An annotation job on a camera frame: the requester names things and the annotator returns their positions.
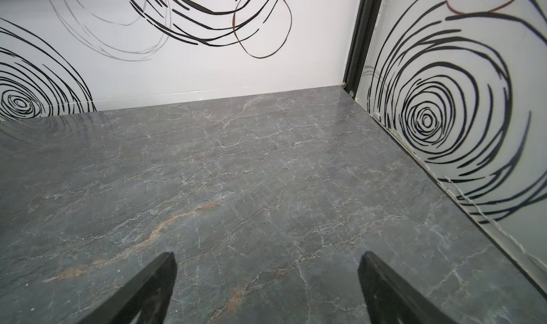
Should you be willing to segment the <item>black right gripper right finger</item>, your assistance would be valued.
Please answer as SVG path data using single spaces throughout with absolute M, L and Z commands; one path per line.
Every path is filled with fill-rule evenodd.
M 362 255 L 358 279 L 371 323 L 456 324 L 372 251 Z

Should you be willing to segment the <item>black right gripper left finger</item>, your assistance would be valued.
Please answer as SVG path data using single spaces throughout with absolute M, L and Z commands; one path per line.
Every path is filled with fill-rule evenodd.
M 176 278 L 175 254 L 164 252 L 80 322 L 163 323 Z

